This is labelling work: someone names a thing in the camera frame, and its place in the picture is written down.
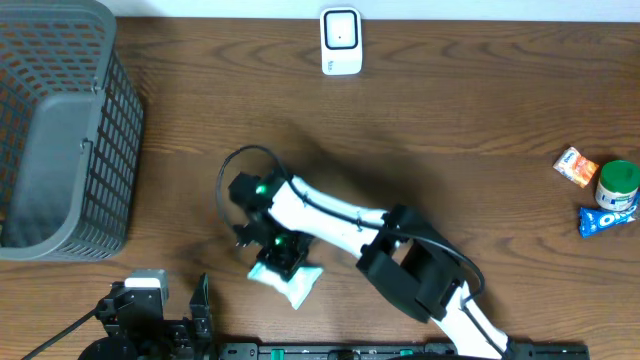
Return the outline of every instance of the white device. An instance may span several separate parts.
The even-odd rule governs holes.
[[[326,9],[320,16],[322,72],[326,75],[357,74],[362,69],[362,24],[351,7]]]

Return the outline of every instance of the green jar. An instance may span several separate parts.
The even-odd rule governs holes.
[[[616,160],[602,167],[596,201],[606,210],[624,211],[633,203],[640,186],[640,169],[634,163]]]

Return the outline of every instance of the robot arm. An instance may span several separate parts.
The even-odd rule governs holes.
[[[264,246],[258,258],[270,270],[285,281],[290,279],[306,258],[308,239],[322,239],[359,259],[356,267],[398,309],[418,321],[433,319],[459,355],[501,359],[508,351],[508,336],[489,322],[473,300],[465,302],[469,285],[455,258],[416,241],[401,264],[392,259],[400,243],[409,240],[394,236],[394,230],[407,230],[452,247],[417,212],[404,206],[391,212],[362,208],[323,194],[297,176],[291,183],[303,197],[277,172],[265,179],[240,174],[229,187],[232,201],[250,219],[247,225],[235,227],[239,243],[247,245],[253,240]],[[309,200],[331,213],[309,205]],[[359,222],[390,231],[362,227]],[[285,253],[298,257],[279,261]]]

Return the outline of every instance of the blue snack package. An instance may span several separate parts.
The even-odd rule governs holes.
[[[640,215],[637,213],[638,199],[640,195],[636,196],[629,209],[619,212],[580,208],[580,235],[587,238],[612,226],[636,221]]]

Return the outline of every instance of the green led light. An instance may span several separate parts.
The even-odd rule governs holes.
[[[256,194],[264,194],[267,192],[267,186],[266,185],[260,185],[256,188]]]

